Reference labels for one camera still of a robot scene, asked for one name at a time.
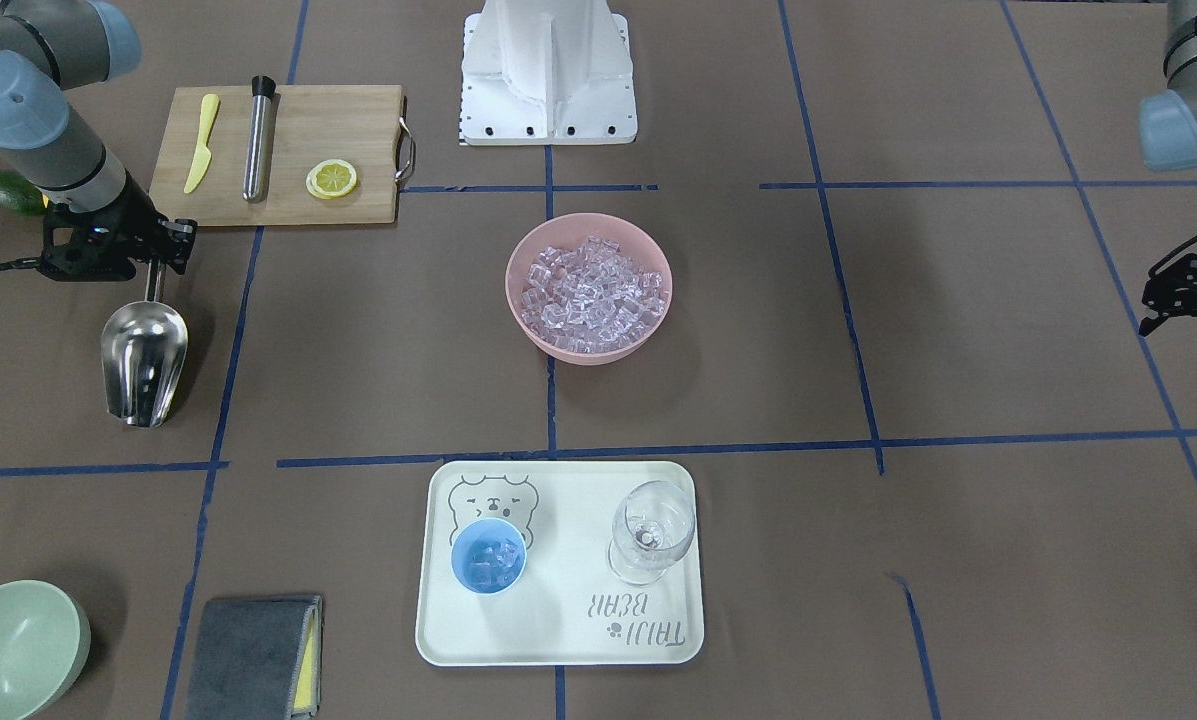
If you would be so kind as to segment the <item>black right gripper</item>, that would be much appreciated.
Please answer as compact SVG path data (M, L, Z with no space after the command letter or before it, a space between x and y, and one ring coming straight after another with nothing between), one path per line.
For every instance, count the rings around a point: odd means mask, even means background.
M98 210L50 201L42 218L40 273L51 281L130 281L136 263L158 260L186 274L198 237L192 218L170 219L130 176Z

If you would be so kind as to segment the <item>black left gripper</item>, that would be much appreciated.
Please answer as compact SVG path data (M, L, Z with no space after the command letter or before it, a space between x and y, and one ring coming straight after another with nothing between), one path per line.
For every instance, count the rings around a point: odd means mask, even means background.
M1141 303L1148 309L1146 318L1140 321L1141 337L1155 332L1169 319L1197 318L1197 254L1183 254L1169 260L1169 264L1152 266Z

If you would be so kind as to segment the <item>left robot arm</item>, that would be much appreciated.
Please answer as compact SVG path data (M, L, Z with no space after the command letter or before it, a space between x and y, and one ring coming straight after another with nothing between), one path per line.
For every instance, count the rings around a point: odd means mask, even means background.
M1197 1L1169 1L1162 50L1166 89L1141 100L1140 151L1152 172L1197 169ZM1140 336L1169 319L1197 318L1197 234L1156 261L1146 275Z

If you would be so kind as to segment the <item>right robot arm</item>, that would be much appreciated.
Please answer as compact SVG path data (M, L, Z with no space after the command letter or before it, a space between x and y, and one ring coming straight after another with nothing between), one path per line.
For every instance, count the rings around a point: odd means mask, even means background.
M0 155L45 196L42 250L4 270L122 282L147 264L186 274L198 225L156 210L67 91L126 77L142 45L107 1L0 1Z

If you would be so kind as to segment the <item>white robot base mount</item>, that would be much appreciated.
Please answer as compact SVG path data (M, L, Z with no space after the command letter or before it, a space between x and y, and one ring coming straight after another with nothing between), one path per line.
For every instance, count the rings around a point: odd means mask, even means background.
M462 145L638 138L628 23L607 1L487 1L464 18L461 72Z

